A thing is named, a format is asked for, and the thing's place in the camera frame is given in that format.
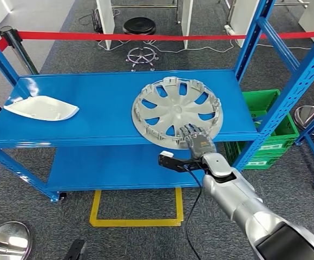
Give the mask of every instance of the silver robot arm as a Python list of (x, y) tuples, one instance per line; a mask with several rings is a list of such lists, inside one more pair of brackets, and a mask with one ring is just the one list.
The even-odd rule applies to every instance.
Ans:
[(203, 187), (231, 221), (248, 237), (256, 259), (313, 260), (314, 235), (291, 224), (267, 208), (254, 188), (235, 168), (230, 167), (214, 142), (202, 128), (181, 128), (191, 151), (189, 160), (178, 160), (171, 153), (162, 153), (159, 163), (185, 172), (202, 168), (205, 172)]

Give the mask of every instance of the robot finger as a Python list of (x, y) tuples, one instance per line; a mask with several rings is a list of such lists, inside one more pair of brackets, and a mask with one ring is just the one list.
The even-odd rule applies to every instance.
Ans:
[(194, 132), (196, 132), (196, 130), (195, 129), (195, 128), (196, 128), (196, 126), (195, 126), (195, 125), (191, 125), (191, 124), (189, 124), (189, 125), (185, 125), (185, 127), (189, 131), (189, 133), (190, 133), (190, 134), (192, 134), (192, 133), (194, 133)]
[(189, 132), (184, 126), (180, 127), (180, 130), (181, 131), (181, 136), (185, 137), (188, 134), (189, 134)]

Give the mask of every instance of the shelf upright post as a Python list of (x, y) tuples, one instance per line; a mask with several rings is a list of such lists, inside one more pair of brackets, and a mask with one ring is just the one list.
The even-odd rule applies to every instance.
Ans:
[(48, 191), (46, 187), (46, 184), (41, 181), (40, 179), (36, 177), (33, 173), (28, 171), (23, 166), (19, 164), (18, 162), (12, 159), (11, 157), (7, 155), (0, 149), (0, 163), (7, 169), (11, 171), (14, 175), (21, 178), (27, 183), (34, 187), (35, 189), (43, 193), (45, 196), (50, 198), (51, 202), (57, 202), (59, 199), (59, 194), (57, 192), (51, 192)]
[(258, 128), (260, 135), (256, 140), (246, 144), (234, 162), (233, 167), (239, 171), (243, 170), (313, 81), (314, 45), (295, 72), (292, 73), (281, 95), (263, 118)]
[(258, 19), (263, 17), (268, 20), (275, 2), (275, 0), (260, 0), (258, 3), (246, 39), (245, 39), (244, 45), (242, 45), (234, 67), (234, 73), (239, 84), (262, 34), (262, 29), (257, 23)]

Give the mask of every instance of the shelf frame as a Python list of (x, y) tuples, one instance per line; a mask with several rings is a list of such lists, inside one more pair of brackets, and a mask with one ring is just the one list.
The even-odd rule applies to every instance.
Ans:
[[(252, 57), (255, 50), (260, 36), (263, 30), (269, 39), (272, 40), (275, 47), (277, 47), (277, 51), (281, 57), (284, 57), (283, 60), (287, 62), (287, 67), (292, 71), (291, 79), (286, 84), (281, 94), (268, 111), (268, 113), (263, 119), (262, 123), (257, 130), (252, 131), (252, 135), (246, 137), (248, 144), (243, 149), (241, 155), (239, 155), (233, 164), (234, 167), (238, 171), (243, 170), (248, 162), (251, 160), (259, 148), (265, 142), (271, 133), (272, 133), (278, 123), (284, 118), (289, 111), (297, 103), (303, 93), (305, 93), (313, 81), (314, 81), (314, 45), (313, 47), (304, 58), (300, 64), (297, 62), (291, 52), (290, 52), (285, 44), (281, 41), (275, 30), (268, 23), (268, 19), (275, 3), (275, 0), (260, 0), (258, 3), (256, 13), (254, 15), (251, 25), (248, 30), (246, 40), (243, 48), (238, 55), (238, 61), (233, 68), (232, 72), (234, 77), (237, 80), (238, 84), (240, 84), (243, 75), (248, 67), (248, 62)], [(18, 76), (14, 68), (0, 51), (0, 70), (4, 76), (7, 78), (14, 87), (14, 93), (17, 93), (21, 98), (27, 98), (33, 93), (30, 89), (31, 85), (29, 85), (26, 79), (39, 79), (42, 77), (50, 77), (49, 75), (41, 76), (30, 76), (30, 77), (20, 77)], [(0, 112), (4, 115), (6, 111), (4, 109)], [(7, 127), (14, 127), (14, 125), (7, 124)], [(234, 141), (243, 138), (240, 132), (234, 133), (233, 136), (228, 136), (224, 139), (225, 141)], [(46, 183), (40, 181), (33, 173), (27, 170), (20, 164), (14, 161), (14, 159), (4, 153), (2, 148), (4, 147), (51, 147), (51, 146), (66, 146), (60, 142), (56, 142), (54, 140), (39, 140), (36, 138), (34, 141), (31, 140), (0, 140), (0, 163), (9, 169), (12, 173), (26, 181), (33, 187), (49, 197), (51, 201), (56, 202), (58, 200), (58, 192), (60, 191), (50, 191), (48, 189)], [(81, 146), (85, 142), (82, 140), (76, 140), (73, 143), (68, 143), (69, 146)]]

